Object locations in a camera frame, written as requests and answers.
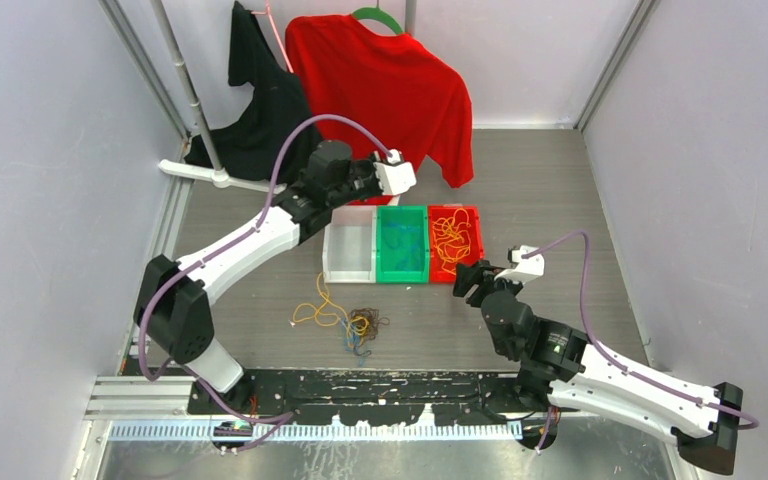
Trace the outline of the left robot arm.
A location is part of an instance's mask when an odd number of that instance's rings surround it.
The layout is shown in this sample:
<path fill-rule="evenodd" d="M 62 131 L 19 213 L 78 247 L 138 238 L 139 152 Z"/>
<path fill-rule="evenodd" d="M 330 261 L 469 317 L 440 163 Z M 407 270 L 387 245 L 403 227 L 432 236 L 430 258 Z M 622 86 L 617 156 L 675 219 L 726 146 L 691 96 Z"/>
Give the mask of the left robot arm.
<path fill-rule="evenodd" d="M 229 413 L 252 397 L 243 366 L 216 337 L 212 307 L 237 281 L 267 260 L 307 241 L 336 208 L 383 194 L 392 156 L 353 156 L 341 141 L 324 141 L 296 180 L 266 211 L 212 245 L 179 260 L 158 255 L 146 265 L 134 322 L 175 363 L 204 380 Z"/>

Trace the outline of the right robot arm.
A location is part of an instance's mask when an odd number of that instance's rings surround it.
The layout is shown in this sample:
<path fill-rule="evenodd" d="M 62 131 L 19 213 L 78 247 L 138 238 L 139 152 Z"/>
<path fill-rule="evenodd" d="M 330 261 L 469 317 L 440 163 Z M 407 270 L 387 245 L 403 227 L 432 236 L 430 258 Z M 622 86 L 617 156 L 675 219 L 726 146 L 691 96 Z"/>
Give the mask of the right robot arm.
<path fill-rule="evenodd" d="M 719 475 L 735 470 L 742 390 L 728 382 L 694 384 L 632 361 L 567 324 L 536 315 L 518 300 L 523 283 L 486 260 L 457 265 L 453 294 L 480 310 L 495 352 L 518 363 L 518 403 L 579 410 L 634 427 L 691 465 Z"/>

